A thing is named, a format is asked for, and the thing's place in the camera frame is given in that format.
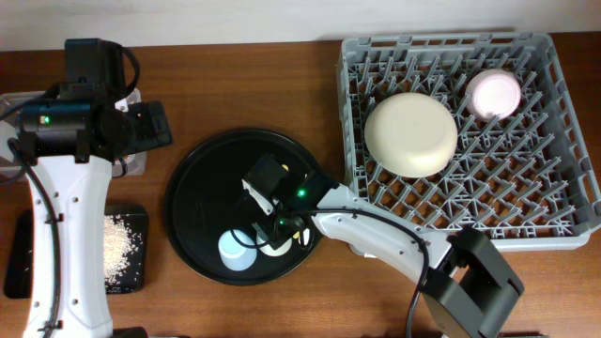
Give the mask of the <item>pile of rice grains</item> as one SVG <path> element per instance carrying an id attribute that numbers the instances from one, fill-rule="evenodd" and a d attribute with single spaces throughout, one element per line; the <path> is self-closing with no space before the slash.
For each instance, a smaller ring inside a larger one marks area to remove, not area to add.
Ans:
<path id="1" fill-rule="evenodd" d="M 103 235 L 103 270 L 104 281 L 113 284 L 118 277 L 123 277 L 131 266 L 130 258 L 140 251 L 135 243 L 141 239 L 139 232 L 134 232 L 121 216 L 104 217 Z"/>

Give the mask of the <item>small pink bowl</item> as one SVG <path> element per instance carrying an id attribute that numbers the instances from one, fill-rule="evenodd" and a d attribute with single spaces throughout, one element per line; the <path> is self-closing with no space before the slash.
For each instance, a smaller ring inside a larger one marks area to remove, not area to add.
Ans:
<path id="1" fill-rule="evenodd" d="M 502 69 L 478 73 L 468 83 L 465 94 L 470 97 L 468 111 L 482 121 L 508 117 L 521 101 L 516 77 Z"/>

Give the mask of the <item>large beige bowl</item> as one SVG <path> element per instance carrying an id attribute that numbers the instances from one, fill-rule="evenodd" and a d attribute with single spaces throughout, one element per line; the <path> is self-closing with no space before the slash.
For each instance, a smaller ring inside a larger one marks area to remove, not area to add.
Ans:
<path id="1" fill-rule="evenodd" d="M 450 111 L 420 93 L 396 94 L 367 117 L 364 139 L 370 156 L 392 174 L 429 177 L 455 153 L 458 131 Z"/>

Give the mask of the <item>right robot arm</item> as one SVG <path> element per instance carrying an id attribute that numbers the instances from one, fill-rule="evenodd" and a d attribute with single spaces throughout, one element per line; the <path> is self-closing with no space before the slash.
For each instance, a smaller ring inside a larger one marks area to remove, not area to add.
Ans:
<path id="1" fill-rule="evenodd" d="M 525 291 L 492 241 L 471 227 L 446 235 L 362 200 L 320 171 L 296 174 L 271 154 L 242 178 L 242 200 L 270 245 L 311 229 L 373 255 L 415 283 L 446 337 L 496 337 Z"/>

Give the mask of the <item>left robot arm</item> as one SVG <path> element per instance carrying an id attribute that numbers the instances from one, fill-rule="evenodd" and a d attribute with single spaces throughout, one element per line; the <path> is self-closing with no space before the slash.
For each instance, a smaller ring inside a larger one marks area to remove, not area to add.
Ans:
<path id="1" fill-rule="evenodd" d="M 27 176 L 33 203 L 33 283 L 26 337 L 144 337 L 117 329 L 103 275 L 103 218 L 112 167 L 128 155 L 169 146 L 158 101 L 128 103 L 137 86 L 124 63 L 132 51 L 100 38 L 65 43 L 66 79 L 9 109 L 8 147 Z"/>

